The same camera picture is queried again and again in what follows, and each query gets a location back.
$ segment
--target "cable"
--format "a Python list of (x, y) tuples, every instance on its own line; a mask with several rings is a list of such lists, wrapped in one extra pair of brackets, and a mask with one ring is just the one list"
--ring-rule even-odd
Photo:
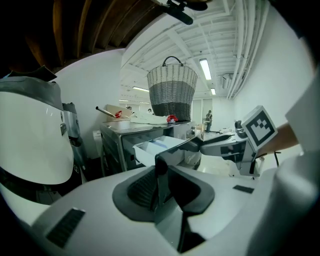
[(275, 161), (276, 161), (276, 166), (279, 167), (279, 161), (278, 161), (277, 154), (281, 154), (281, 152), (278, 152), (278, 151), (274, 152), (274, 158), (275, 158)]

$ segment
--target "white bin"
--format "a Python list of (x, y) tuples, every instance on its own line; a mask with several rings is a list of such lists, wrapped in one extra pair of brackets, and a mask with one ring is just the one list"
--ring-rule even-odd
[[(143, 143), (136, 144), (133, 146), (135, 151), (135, 159), (147, 167), (154, 166), (155, 156), (157, 154), (178, 146), (184, 142), (185, 140), (183, 139), (161, 136), (151, 141), (145, 141)], [(182, 161), (184, 155), (181, 150), (178, 150), (172, 156), (174, 156), (176, 160), (181, 159)]]

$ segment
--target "red object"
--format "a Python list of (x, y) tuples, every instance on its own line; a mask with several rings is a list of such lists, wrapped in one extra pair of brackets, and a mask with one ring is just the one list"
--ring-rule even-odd
[(166, 118), (166, 122), (169, 123), (171, 119), (173, 119), (175, 122), (178, 121), (178, 118), (174, 114), (171, 114)]
[(121, 118), (121, 116), (122, 116), (122, 110), (120, 110), (117, 113), (115, 113), (115, 117), (116, 118)]

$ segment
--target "ceiling light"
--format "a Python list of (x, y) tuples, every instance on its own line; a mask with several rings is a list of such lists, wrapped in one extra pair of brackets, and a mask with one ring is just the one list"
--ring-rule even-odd
[(139, 87), (136, 87), (136, 86), (134, 86), (133, 89), (144, 91), (144, 92), (149, 92), (149, 90), (147, 90), (147, 89), (139, 88)]
[(210, 73), (210, 68), (209, 68), (209, 64), (208, 64), (207, 59), (206, 58), (202, 58), (202, 59), (199, 59), (199, 61), (200, 61), (200, 65), (201, 65), (201, 68), (203, 70), (205, 79), (211, 80), (211, 73)]

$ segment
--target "gray and white basket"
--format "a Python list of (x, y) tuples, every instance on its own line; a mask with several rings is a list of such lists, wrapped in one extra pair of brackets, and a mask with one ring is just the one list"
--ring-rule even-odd
[[(179, 64), (168, 64), (175, 58)], [(174, 57), (167, 57), (162, 66), (152, 69), (146, 76), (153, 112), (156, 116), (175, 115), (179, 121), (191, 120), (192, 100), (198, 75)]]

